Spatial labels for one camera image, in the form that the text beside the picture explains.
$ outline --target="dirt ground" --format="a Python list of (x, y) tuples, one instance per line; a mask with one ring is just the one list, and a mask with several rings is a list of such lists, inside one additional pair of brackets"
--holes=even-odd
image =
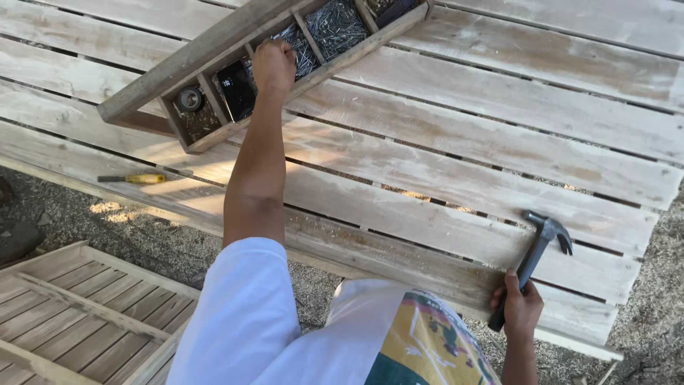
[[(0, 203), (0, 233), (19, 221), (41, 222), (39, 249), (78, 240), (176, 281), (202, 288), (204, 273), (221, 249), (216, 236), (103, 201), (0, 167), (16, 198)], [(620, 309), (609, 344), (625, 355), (606, 384), (684, 384), (684, 186), (655, 228), (629, 303)], [(302, 330), (321, 328), (341, 277), (289, 263)], [(482, 322), (466, 320), (500, 372), (505, 340)], [(542, 384), (593, 384), (608, 363), (536, 342)]]

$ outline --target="fist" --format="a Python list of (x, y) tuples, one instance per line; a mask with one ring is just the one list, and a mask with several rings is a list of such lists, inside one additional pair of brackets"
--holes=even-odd
[(523, 293), (518, 289), (519, 284), (515, 270), (508, 269), (505, 276), (505, 286), (494, 292), (494, 297), (489, 304), (493, 310), (496, 309), (501, 301), (501, 296), (504, 292), (508, 292), (503, 309), (503, 316), (506, 319), (503, 331), (506, 333), (509, 343), (532, 341), (534, 328), (542, 315), (542, 309), (544, 309), (544, 301), (532, 281), (527, 281)]
[(279, 38), (266, 39), (254, 52), (252, 73), (259, 92), (287, 94), (295, 82), (297, 52)]

